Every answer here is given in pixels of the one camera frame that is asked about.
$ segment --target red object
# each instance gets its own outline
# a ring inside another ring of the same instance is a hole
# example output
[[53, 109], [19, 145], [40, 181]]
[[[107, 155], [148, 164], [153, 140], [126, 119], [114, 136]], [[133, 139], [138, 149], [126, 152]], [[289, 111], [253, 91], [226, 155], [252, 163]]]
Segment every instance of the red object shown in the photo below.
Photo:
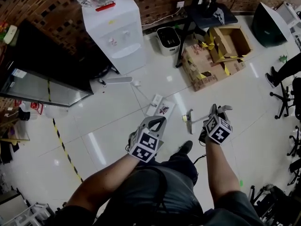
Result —
[[96, 11], [96, 12], [99, 12], [99, 11], [105, 10], [105, 9], [107, 9], [107, 8], [114, 7], [115, 5], [116, 5], [116, 3], [113, 2], [113, 3], [110, 3], [110, 4], [105, 5], [105, 6], [103, 6], [103, 7], [97, 8], [97, 9], [95, 9], [95, 11]]
[[20, 104], [22, 104], [22, 100], [15, 100], [15, 106], [19, 106]]
[[35, 102], [32, 102], [30, 104], [30, 107], [34, 110], [36, 110], [40, 115], [42, 115], [42, 112], [43, 112], [43, 104], [40, 104], [40, 103], [35, 103]]

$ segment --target black pants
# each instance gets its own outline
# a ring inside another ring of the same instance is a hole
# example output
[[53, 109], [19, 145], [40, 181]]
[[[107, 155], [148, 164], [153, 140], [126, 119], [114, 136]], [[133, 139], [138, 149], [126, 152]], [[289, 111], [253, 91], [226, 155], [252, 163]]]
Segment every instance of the black pants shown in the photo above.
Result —
[[169, 158], [168, 161], [161, 163], [156, 162], [155, 157], [153, 157], [148, 163], [142, 161], [139, 162], [137, 167], [139, 166], [161, 166], [173, 169], [188, 176], [192, 180], [194, 185], [198, 180], [197, 169], [186, 153], [175, 153]]
[[301, 71], [301, 53], [287, 61], [280, 70], [273, 75], [274, 85], [277, 86], [285, 78], [292, 76]]

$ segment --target brick wall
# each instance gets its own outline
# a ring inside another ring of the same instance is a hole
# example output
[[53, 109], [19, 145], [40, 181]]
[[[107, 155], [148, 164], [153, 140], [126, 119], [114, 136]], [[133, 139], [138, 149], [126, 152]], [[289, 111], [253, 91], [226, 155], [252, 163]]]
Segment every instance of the brick wall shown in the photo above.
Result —
[[[176, 11], [176, 3], [181, 0], [135, 0], [140, 8], [142, 24], [151, 23]], [[183, 0], [190, 4], [192, 0]], [[218, 0], [231, 6], [233, 0]], [[284, 0], [236, 0], [232, 10], [255, 11], [263, 1], [269, 6], [278, 6]], [[286, 0], [296, 6], [301, 0]], [[28, 19], [33, 25], [52, 38], [71, 54], [78, 47], [91, 47], [94, 42], [85, 31], [80, 5], [76, 0], [0, 0], [0, 20], [20, 24]]]

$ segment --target black shoe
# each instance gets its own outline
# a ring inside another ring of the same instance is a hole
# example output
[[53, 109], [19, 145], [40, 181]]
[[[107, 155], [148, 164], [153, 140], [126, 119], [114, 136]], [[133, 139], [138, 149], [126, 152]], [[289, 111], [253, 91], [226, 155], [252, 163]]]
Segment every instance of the black shoe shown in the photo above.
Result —
[[184, 143], [184, 145], [180, 146], [180, 150], [178, 152], [188, 154], [192, 149], [192, 145], [192, 141], [187, 141]]
[[269, 82], [269, 84], [271, 85], [271, 87], [275, 88], [275, 84], [274, 84], [274, 79], [273, 76], [269, 75], [269, 73], [265, 74], [265, 78], [267, 78], [267, 81]]

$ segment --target wall outlet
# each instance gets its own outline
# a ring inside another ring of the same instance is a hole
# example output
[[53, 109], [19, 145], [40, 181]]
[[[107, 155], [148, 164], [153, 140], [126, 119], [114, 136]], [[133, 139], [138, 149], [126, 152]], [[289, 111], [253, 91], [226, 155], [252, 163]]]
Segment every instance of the wall outlet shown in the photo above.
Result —
[[184, 1], [177, 2], [177, 8], [183, 8], [184, 7]]

